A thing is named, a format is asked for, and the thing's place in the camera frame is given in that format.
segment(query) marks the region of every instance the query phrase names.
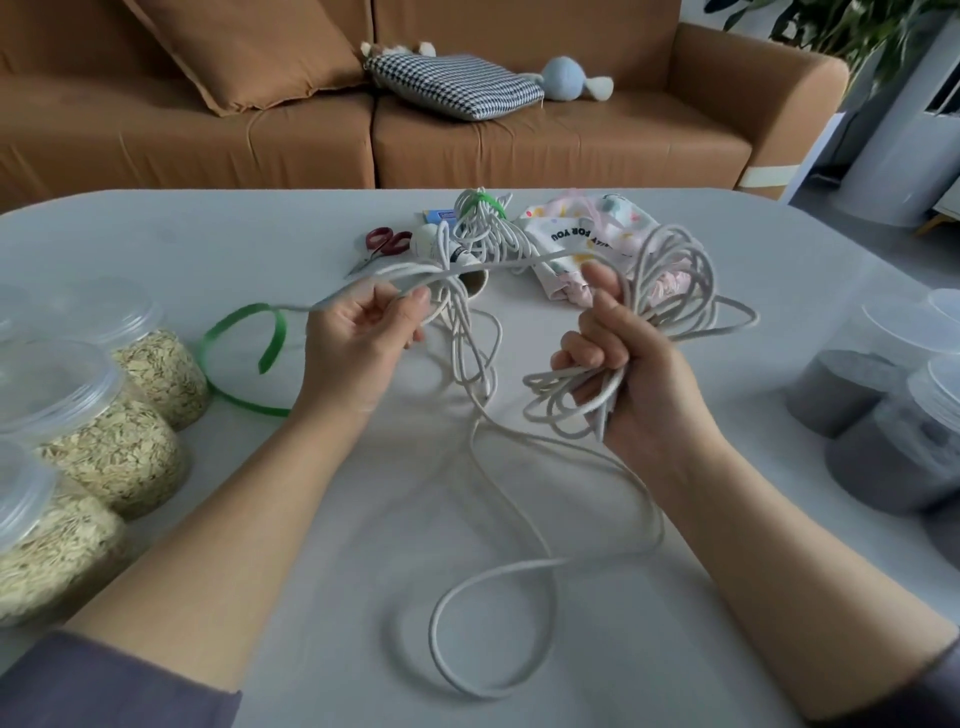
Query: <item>green ribbon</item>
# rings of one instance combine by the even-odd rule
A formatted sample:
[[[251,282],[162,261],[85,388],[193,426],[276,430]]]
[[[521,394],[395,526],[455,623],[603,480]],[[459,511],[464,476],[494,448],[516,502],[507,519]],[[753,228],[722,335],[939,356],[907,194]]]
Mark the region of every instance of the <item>green ribbon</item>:
[[[486,192],[474,192],[473,197],[470,198],[470,201],[464,206],[464,210],[460,213],[460,216],[467,217],[467,213],[478,206],[481,201],[493,207],[496,210],[496,213],[502,219],[507,219],[507,210],[503,208],[503,205],[500,204],[499,200],[497,200],[494,196],[487,194]]]
[[[206,383],[210,387],[210,390],[212,392],[216,392],[231,404],[235,404],[238,407],[242,407],[250,412],[256,412],[260,415],[269,415],[270,417],[286,417],[290,414],[290,410],[286,407],[268,407],[265,404],[257,404],[256,402],[242,400],[239,397],[228,394],[213,383],[213,381],[210,379],[209,372],[206,370],[206,355],[210,349],[210,345],[213,344],[213,342],[215,342],[230,328],[233,328],[244,319],[248,319],[258,313],[265,313],[267,311],[274,314],[274,335],[270,339],[270,344],[267,346],[266,351],[263,352],[263,355],[260,356],[260,360],[256,363],[256,369],[262,375],[269,372],[271,367],[273,367],[276,363],[276,358],[280,356],[280,351],[283,349],[283,343],[287,339],[287,320],[281,311],[273,308],[269,303],[251,303],[250,305],[245,305],[243,308],[238,308],[237,310],[233,311],[233,313],[225,316],[216,324],[214,324],[210,331],[204,334],[204,337],[197,345],[197,363],[200,365],[200,369],[206,377]]]

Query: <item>blue plush toy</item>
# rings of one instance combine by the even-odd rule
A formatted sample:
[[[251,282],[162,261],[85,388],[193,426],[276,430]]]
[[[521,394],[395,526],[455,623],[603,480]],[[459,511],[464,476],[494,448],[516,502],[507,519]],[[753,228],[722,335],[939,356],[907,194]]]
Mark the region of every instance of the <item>blue plush toy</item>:
[[[542,73],[521,73],[543,88],[543,95],[550,101],[573,101],[584,93],[596,101],[606,101],[613,94],[613,79],[609,76],[587,78],[580,63],[567,56],[559,56],[547,62]]]

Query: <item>throw pillow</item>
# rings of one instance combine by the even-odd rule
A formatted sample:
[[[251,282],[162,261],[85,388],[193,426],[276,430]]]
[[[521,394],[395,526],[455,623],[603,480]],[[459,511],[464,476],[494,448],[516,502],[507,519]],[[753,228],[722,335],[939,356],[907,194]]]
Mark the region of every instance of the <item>throw pillow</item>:
[[[124,0],[221,116],[363,83],[320,0]]]
[[[475,56],[394,54],[368,59],[373,79],[411,104],[465,121],[484,121],[543,100],[529,79]]]

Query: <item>stuffed toy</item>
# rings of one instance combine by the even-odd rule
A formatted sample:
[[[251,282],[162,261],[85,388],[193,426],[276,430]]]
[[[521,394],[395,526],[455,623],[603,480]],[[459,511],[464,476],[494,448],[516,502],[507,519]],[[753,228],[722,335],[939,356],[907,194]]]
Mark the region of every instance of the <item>stuffed toy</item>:
[[[613,94],[613,79],[609,76],[587,78],[580,63],[567,56],[547,62],[542,73],[521,73],[543,89],[550,101],[573,101],[586,93],[596,101],[607,101]]]
[[[420,44],[420,47],[417,49],[417,52],[421,56],[429,56],[430,58],[437,57],[437,49],[433,47],[433,43],[423,42]],[[380,45],[379,43],[368,43],[366,40],[360,43],[360,53],[363,54],[365,59],[376,58],[377,56],[391,56],[394,53],[413,53],[405,45],[395,45],[393,48],[388,48],[385,45]]]

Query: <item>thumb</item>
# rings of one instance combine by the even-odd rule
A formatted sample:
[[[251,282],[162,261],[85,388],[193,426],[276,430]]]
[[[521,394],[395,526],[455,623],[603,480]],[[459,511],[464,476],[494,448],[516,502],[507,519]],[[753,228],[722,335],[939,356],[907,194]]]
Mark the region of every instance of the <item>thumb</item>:
[[[372,338],[387,348],[403,349],[429,312],[430,291],[421,286],[409,296],[390,302],[383,319],[373,329]]]
[[[633,356],[656,356],[668,351],[670,340],[650,323],[644,321],[607,291],[593,293],[593,315],[596,320],[616,334]]]

